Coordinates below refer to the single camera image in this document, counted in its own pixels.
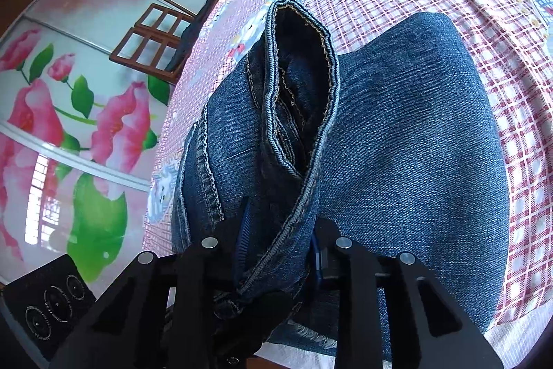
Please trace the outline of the blue denim jeans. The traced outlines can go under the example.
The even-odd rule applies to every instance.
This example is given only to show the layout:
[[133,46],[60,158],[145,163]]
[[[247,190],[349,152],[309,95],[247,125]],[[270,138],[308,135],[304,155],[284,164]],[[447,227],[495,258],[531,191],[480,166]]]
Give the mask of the blue denim jeans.
[[316,287],[318,218],[377,256],[411,252],[482,335],[503,284],[508,184],[496,120],[454,23],[418,12],[352,53],[301,4],[271,4],[183,149],[174,249],[249,246],[217,290],[216,342],[337,355],[339,293]]

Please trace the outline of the floral sliding wardrobe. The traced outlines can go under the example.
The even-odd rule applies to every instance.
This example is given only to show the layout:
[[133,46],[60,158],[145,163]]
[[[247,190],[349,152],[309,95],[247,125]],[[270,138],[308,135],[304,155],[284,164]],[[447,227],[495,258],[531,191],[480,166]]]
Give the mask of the floral sliding wardrobe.
[[188,12],[171,0],[1,0],[3,283],[67,254],[101,292],[141,251],[174,84],[109,55],[154,3]]

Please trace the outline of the wooden slat-back chair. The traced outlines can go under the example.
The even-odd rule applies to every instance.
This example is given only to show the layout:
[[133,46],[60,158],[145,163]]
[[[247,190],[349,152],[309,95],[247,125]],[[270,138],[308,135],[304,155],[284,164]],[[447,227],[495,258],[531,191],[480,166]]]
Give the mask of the wooden slat-back chair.
[[153,76],[164,82],[178,82],[187,53],[177,56],[182,33],[191,26],[195,15],[180,10],[150,4],[135,24],[129,28],[109,55],[118,64]]

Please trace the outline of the black chair cushion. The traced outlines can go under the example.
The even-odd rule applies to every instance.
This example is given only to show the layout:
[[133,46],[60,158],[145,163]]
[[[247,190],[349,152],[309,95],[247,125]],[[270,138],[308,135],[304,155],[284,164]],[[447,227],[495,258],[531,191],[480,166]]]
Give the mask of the black chair cushion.
[[171,57],[171,61],[165,67],[166,72],[174,72],[190,55],[194,44],[199,38],[203,24],[206,22],[217,2],[218,0],[206,0],[199,13],[195,16],[195,19],[183,31],[178,47]]

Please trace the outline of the pink checked bed sheet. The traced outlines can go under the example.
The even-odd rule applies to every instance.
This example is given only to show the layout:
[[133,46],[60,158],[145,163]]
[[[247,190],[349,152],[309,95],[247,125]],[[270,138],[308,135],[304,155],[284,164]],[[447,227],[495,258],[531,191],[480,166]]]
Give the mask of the pink checked bed sheet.
[[[158,139],[145,242],[171,244],[171,190],[185,136],[210,94],[259,38],[275,0],[219,0],[175,87]],[[552,310],[552,0],[298,0],[338,53],[419,11],[447,15],[486,87],[503,146],[511,213],[495,323]]]

